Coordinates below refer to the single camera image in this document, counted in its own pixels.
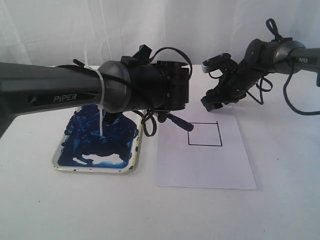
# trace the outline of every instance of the white table surface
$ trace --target white table surface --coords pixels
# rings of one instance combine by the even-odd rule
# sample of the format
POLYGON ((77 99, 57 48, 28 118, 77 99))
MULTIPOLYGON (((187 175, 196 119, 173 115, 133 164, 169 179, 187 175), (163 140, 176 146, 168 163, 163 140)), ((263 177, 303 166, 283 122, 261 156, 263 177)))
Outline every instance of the white table surface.
MULTIPOLYGON (((74 110, 18 117, 0 139, 0 240, 320 239, 320 116, 289 109, 286 77, 269 76, 265 105, 234 105, 258 190, 157 187, 157 136, 143 137, 129 174, 57 171, 51 159, 74 110)), ((215 83, 194 66, 191 100, 215 83)), ((315 73, 295 74, 288 94, 320 109, 315 73)))

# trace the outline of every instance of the black square drawing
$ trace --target black square drawing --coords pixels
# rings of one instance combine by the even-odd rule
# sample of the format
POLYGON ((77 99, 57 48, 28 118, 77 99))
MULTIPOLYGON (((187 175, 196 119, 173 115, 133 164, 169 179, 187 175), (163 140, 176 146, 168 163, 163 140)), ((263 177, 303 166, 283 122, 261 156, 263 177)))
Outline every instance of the black square drawing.
POLYGON ((193 131, 187 132, 188 145, 222 147, 222 139, 218 122, 191 122, 193 131))

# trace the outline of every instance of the robotic arm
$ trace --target robotic arm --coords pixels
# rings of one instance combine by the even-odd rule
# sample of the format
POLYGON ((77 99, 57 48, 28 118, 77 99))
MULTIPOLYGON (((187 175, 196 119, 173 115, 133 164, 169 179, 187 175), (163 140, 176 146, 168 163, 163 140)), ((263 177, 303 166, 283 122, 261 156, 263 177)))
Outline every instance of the robotic arm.
MULTIPOLYGON (((271 42, 253 40, 245 52, 244 59, 239 64, 233 61, 228 53, 202 63, 202 71, 209 73, 210 76, 210 73, 215 70, 219 69, 222 72, 220 77, 211 76, 219 79, 219 82, 214 89, 206 92, 201 99, 202 104, 207 111, 212 111, 222 108, 223 104, 237 103, 248 94, 262 105, 264 104, 262 93, 271 91, 273 86, 265 76, 271 73, 281 73, 289 75, 283 86, 284 99, 289 107, 301 115, 319 115, 320 111, 304 112, 296 109, 288 99, 287 86, 292 75, 300 70, 320 72, 320 48, 306 48, 301 42, 291 37, 282 37, 272 18, 266 21, 266 26, 275 39, 271 42), (262 88, 263 81, 270 85, 270 89, 262 88), (254 85, 260 90, 260 100, 248 92, 254 85)), ((320 87, 320 74, 317 75, 316 85, 320 87)))
POLYGON ((0 63, 0 137, 16 116, 98 104, 103 92, 104 120, 109 124, 120 113, 134 111, 141 115, 147 136, 156 133, 153 114, 161 123, 169 118, 191 131, 192 124, 170 113, 184 109, 189 101, 191 61, 176 48, 161 48, 150 58, 151 51, 142 45, 133 56, 102 64, 98 71, 103 77, 104 91, 97 72, 77 60, 74 62, 78 65, 58 67, 0 63), (190 65, 190 71, 182 62, 152 63, 164 49, 178 52, 190 65), (147 110, 147 114, 137 110, 147 110), (145 127, 148 119, 153 123, 151 134, 145 127))

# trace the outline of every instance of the white zip tie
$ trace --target white zip tie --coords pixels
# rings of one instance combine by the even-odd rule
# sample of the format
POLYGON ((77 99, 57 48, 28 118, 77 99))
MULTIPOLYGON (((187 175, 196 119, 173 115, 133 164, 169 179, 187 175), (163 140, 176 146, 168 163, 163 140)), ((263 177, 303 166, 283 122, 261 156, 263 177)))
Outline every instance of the white zip tie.
POLYGON ((103 135, 103 126, 102 126, 102 122, 104 119, 104 115, 103 115, 103 109, 104 109, 104 99, 105 99, 105 82, 104 82, 104 78, 102 77, 101 73, 97 70, 97 69, 93 69, 89 66, 88 64, 88 56, 87 56, 87 38, 85 38, 85 44, 84 44, 84 50, 83 50, 83 54, 84 54, 84 67, 86 69, 90 69, 92 71, 95 71, 96 74, 98 74, 100 81, 101 81, 101 99, 100 99, 100 103, 97 104, 97 107, 99 109, 99 129, 100 129, 100 137, 102 137, 103 135))

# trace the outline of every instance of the white curtain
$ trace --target white curtain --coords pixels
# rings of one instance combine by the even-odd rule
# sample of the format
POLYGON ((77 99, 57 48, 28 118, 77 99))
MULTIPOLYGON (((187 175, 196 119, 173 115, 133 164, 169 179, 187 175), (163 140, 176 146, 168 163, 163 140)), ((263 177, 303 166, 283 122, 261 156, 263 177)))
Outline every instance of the white curtain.
MULTIPOLYGON (((319 0, 0 0, 0 62, 62 65, 74 58, 100 65, 175 47, 194 64, 221 53, 240 61, 251 40, 281 35, 320 47, 319 0)), ((158 59, 182 60, 166 50, 158 59)))

